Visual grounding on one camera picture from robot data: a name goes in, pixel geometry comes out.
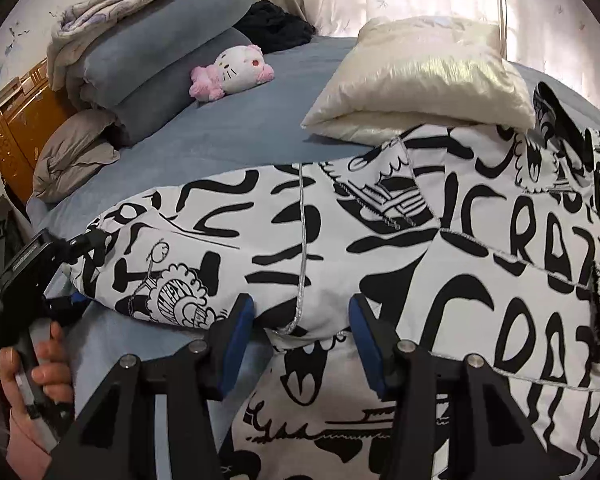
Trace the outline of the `person's left hand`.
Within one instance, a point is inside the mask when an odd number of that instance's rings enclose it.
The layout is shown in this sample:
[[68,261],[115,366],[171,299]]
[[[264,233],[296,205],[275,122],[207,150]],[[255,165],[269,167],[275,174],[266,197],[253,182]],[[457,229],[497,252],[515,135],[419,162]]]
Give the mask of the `person's left hand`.
[[[35,346],[38,366],[31,370],[31,380],[55,403],[73,406],[74,391],[65,334],[57,322],[51,322],[48,336]],[[47,431],[41,427],[44,419],[32,418],[34,399],[27,390],[20,354],[15,347],[0,350],[0,381],[10,404],[10,436],[6,462],[19,479],[43,479],[50,466]]]

